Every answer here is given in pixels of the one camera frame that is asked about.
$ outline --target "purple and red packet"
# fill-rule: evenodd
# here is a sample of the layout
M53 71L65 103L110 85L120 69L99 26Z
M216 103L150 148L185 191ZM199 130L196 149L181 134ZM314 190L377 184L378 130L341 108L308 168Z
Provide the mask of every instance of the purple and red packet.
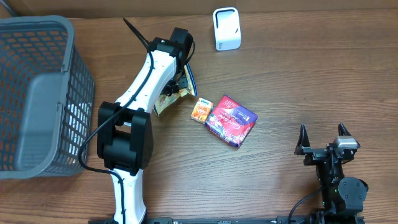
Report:
M205 126L230 146L239 147L258 116L224 95L206 120Z

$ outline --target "wooden table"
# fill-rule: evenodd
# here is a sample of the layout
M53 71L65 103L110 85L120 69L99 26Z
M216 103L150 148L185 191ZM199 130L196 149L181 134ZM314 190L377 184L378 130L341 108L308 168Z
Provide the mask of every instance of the wooden table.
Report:
M318 187L315 167L293 154L302 123L325 147L343 122L361 143L346 176L369 184L367 223L397 223L398 10L241 14L243 42L215 50L211 16L135 17L148 38L188 29L199 96L230 95L259 119L240 149L192 121L186 97L153 117L155 149L144 175L149 217L265 218L289 214ZM119 18L73 20L75 43L96 80L95 113L114 101L142 67L145 50ZM103 168L90 145L89 165ZM114 213L111 177L0 182L0 223L86 223ZM321 206L320 197L296 214Z

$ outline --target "orange packet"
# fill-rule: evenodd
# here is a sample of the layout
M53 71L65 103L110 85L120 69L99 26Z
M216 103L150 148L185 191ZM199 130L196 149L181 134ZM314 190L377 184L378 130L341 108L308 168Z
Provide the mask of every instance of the orange packet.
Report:
M213 109L212 102L205 100L203 98L199 98L195 107L193 108L191 118L194 119L195 121L204 124L212 109Z

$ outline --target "plastic bin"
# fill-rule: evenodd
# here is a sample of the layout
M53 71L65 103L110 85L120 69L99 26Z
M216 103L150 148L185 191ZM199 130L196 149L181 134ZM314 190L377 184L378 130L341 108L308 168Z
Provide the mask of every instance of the plastic bin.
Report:
M0 20L0 179L82 170L94 81L73 41L61 16Z

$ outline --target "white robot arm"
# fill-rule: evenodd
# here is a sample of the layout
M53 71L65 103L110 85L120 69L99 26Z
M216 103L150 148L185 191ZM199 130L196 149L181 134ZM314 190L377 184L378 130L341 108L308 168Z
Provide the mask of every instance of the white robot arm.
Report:
M156 37L149 50L153 57L153 69L146 84L135 100L98 131L97 154L104 159L104 166L123 180L112 175L116 198L116 211L112 220L100 223L140 224L146 207L142 198L142 175L153 150L150 114L166 89L168 93L178 91L180 72L187 63L193 39L187 30L175 28L170 40ZM116 103L103 102L98 110L98 126L121 110L137 92L149 74L151 59L147 54L144 66L128 90ZM130 133L116 130L115 126L128 125Z

